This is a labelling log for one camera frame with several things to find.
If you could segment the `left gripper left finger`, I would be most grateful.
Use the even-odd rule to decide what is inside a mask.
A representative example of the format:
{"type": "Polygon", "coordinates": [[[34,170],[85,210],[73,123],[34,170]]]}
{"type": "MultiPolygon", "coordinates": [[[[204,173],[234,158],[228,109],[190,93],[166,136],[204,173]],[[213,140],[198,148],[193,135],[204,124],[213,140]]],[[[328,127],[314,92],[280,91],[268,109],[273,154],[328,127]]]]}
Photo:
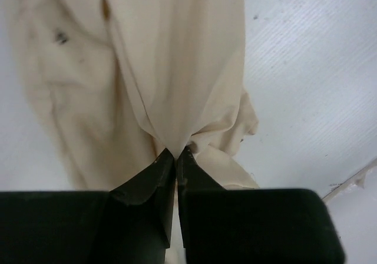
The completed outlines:
{"type": "Polygon", "coordinates": [[[156,160],[110,192],[110,224],[123,248],[151,242],[170,247],[174,199],[174,157],[163,150],[156,160]]]}

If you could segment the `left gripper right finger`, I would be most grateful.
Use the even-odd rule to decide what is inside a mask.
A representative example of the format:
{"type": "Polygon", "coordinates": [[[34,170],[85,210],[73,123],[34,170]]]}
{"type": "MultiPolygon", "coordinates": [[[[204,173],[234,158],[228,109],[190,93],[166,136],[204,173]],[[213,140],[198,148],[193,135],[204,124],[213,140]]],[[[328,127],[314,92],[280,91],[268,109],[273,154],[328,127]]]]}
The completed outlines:
{"type": "Polygon", "coordinates": [[[183,246],[190,248],[211,239],[219,228],[217,198],[226,190],[197,164],[188,147],[178,158],[176,173],[183,246]]]}

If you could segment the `beige trousers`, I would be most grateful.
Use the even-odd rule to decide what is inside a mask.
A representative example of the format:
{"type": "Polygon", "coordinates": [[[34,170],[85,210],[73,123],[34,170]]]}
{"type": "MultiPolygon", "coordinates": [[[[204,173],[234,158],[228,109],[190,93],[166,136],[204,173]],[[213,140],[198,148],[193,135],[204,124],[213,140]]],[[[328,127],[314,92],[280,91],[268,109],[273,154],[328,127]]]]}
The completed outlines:
{"type": "Polygon", "coordinates": [[[188,263],[252,263],[253,178],[234,160],[258,119],[243,85],[244,0],[1,0],[25,95],[73,191],[1,194],[2,263],[164,263],[123,248],[110,192],[185,147],[225,188],[188,263]]]}

